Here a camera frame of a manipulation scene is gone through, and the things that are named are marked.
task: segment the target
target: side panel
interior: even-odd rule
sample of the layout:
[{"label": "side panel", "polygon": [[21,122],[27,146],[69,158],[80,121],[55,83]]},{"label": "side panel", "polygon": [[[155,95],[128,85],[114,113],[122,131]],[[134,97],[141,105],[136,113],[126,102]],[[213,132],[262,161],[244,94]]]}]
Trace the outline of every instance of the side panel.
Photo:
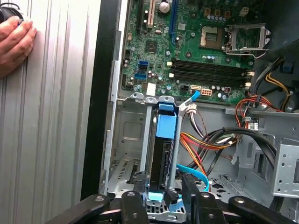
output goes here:
[{"label": "side panel", "polygon": [[80,201],[100,0],[9,2],[38,33],[0,80],[0,220],[41,224]]}]

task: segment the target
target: human hand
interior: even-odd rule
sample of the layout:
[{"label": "human hand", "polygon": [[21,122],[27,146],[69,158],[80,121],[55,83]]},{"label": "human hand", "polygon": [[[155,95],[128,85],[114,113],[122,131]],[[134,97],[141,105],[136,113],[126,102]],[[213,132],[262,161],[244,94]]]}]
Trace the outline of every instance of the human hand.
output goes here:
[{"label": "human hand", "polygon": [[0,79],[20,65],[33,48],[36,28],[32,21],[18,26],[19,20],[13,16],[0,24]]}]

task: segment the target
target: motherboard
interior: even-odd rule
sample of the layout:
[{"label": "motherboard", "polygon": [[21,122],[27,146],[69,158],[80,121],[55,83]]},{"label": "motherboard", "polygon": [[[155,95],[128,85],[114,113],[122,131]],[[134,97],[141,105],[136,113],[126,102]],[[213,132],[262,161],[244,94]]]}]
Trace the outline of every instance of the motherboard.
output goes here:
[{"label": "motherboard", "polygon": [[180,98],[200,91],[200,100],[236,104],[267,43],[262,9],[263,0],[132,0],[122,89]]}]

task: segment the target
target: finger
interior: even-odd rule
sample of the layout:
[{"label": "finger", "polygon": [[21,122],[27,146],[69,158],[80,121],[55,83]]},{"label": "finger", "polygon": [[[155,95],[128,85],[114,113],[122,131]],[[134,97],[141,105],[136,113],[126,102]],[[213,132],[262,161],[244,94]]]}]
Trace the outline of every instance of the finger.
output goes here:
[{"label": "finger", "polygon": [[8,35],[18,26],[20,18],[12,16],[8,20],[0,24],[0,42],[3,41]]},{"label": "finger", "polygon": [[33,43],[30,44],[30,46],[28,47],[28,49],[23,53],[21,54],[20,56],[18,56],[17,58],[15,58],[13,60],[14,62],[14,69],[19,66],[20,64],[23,63],[23,61],[26,59],[26,57],[28,57],[28,55],[30,54],[30,52],[32,51],[33,49]]},{"label": "finger", "polygon": [[15,59],[23,54],[32,44],[36,35],[36,28],[32,27],[20,42],[11,48],[5,55],[7,58]]},{"label": "finger", "polygon": [[0,42],[0,53],[6,53],[13,48],[31,29],[32,21],[22,22],[10,35]]}]

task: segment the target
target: blue sata port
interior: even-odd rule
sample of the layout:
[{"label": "blue sata port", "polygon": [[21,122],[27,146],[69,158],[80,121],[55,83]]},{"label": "blue sata port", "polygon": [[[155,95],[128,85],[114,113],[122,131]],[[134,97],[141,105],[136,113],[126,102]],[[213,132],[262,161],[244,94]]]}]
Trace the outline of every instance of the blue sata port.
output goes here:
[{"label": "blue sata port", "polygon": [[146,79],[146,74],[136,73],[136,74],[134,74],[134,78],[136,78],[136,79]]},{"label": "blue sata port", "polygon": [[139,63],[138,63],[138,68],[141,70],[148,69],[148,66],[149,66],[149,62],[147,62],[147,61],[139,61]]}]

